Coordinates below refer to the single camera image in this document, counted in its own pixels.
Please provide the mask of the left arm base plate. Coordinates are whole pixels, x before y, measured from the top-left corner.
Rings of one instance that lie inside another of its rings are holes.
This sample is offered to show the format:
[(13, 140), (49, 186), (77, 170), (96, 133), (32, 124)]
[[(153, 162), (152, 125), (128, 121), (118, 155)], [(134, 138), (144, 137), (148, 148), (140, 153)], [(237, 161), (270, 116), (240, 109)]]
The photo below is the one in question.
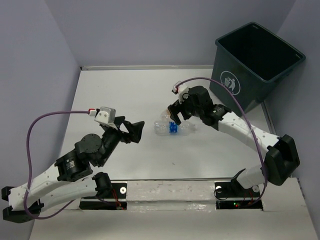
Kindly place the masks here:
[(126, 210), (127, 209), (127, 182), (112, 181), (113, 190), (105, 198), (95, 196), (80, 199), (79, 208), (81, 210)]

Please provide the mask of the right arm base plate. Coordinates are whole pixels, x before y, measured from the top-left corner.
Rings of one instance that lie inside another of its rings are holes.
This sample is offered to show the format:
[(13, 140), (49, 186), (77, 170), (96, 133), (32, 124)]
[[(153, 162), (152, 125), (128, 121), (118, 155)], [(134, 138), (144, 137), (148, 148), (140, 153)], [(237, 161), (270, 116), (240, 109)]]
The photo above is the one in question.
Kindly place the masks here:
[(232, 188), (230, 181), (218, 181), (214, 183), (213, 195), (216, 199), (217, 210), (258, 209), (263, 210), (262, 201), (259, 200), (260, 188), (258, 186), (244, 189)]

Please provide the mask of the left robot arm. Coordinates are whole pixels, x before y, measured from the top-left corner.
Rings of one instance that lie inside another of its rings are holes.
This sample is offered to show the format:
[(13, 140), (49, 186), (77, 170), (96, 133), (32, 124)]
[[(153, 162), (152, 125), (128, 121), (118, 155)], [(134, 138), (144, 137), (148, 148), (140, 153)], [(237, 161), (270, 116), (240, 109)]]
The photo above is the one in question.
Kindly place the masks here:
[(2, 211), (3, 220), (26, 223), (38, 219), (49, 208), (79, 198), (113, 197), (116, 191), (109, 175), (93, 173), (92, 167), (103, 167), (119, 143), (139, 143), (144, 125), (144, 121), (131, 123), (118, 116), (115, 124), (101, 126), (102, 136), (85, 135), (73, 150), (34, 179), (18, 187), (4, 187), (1, 198), (8, 202), (8, 207)]

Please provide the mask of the small bottle yellow cap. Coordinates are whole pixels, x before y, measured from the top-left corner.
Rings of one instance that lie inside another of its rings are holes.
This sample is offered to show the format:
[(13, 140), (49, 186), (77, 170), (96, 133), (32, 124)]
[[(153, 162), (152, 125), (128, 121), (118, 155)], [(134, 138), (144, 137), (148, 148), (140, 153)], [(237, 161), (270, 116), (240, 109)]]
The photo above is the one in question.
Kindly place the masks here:
[(171, 113), (168, 109), (164, 110), (161, 114), (160, 114), (160, 119), (162, 121), (166, 121), (166, 122), (170, 122), (171, 119)]

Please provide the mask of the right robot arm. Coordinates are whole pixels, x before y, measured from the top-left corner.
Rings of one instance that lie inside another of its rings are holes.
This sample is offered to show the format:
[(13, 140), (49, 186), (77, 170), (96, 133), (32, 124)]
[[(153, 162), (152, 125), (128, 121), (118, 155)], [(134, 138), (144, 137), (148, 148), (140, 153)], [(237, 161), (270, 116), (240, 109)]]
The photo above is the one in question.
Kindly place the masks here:
[(242, 196), (248, 189), (265, 183), (281, 186), (300, 165), (294, 139), (285, 134), (280, 137), (248, 124), (222, 104), (214, 104), (203, 86), (182, 84), (173, 93), (178, 99), (168, 106), (170, 118), (180, 125), (191, 117), (199, 118), (206, 126), (227, 134), (255, 150), (262, 163), (240, 170), (231, 180), (230, 190)]

